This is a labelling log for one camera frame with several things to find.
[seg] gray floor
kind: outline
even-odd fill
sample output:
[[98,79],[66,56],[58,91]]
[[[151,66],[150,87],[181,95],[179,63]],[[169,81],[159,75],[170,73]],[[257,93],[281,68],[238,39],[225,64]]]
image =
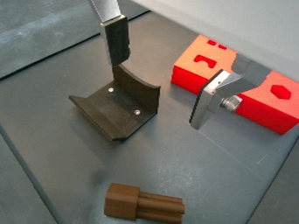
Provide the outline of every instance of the gray floor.
[[[103,214],[111,182],[182,197],[185,223],[246,223],[299,135],[285,136],[225,110],[195,130],[195,95],[170,82],[198,34],[154,13],[130,22],[139,78],[162,85],[158,116],[111,143],[73,105],[113,81],[94,38],[0,82],[0,123],[47,194],[60,223],[133,223]],[[154,223],[139,220],[137,223]]]
[[[146,8],[119,1],[134,18]],[[2,0],[0,78],[99,33],[89,0]]]
[[249,224],[295,224],[299,221],[299,141],[285,162]]
[[0,220],[7,224],[56,224],[15,155],[0,127]]

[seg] black plastic part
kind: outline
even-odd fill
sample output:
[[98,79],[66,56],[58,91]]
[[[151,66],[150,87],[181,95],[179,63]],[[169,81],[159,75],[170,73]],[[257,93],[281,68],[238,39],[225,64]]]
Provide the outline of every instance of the black plastic part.
[[89,98],[70,99],[111,141],[127,139],[157,115],[161,87],[139,80],[123,66],[115,80]]
[[130,57],[130,38],[127,17],[122,17],[118,21],[109,21],[102,24],[107,35],[107,48],[110,53],[111,66],[121,65]]

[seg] screw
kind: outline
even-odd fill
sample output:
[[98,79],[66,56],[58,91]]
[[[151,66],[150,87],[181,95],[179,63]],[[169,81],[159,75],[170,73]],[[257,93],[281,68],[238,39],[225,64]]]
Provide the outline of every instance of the screw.
[[139,116],[139,115],[142,114],[142,111],[138,109],[138,110],[135,111],[135,114]]

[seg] red block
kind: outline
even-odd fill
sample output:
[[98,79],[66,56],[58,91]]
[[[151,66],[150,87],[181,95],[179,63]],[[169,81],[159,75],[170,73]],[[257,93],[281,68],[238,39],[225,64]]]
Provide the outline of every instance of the red block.
[[[195,94],[213,75],[231,71],[237,52],[199,36],[177,60],[173,83]],[[255,89],[238,95],[243,102],[237,113],[279,134],[299,123],[299,83],[273,71]]]

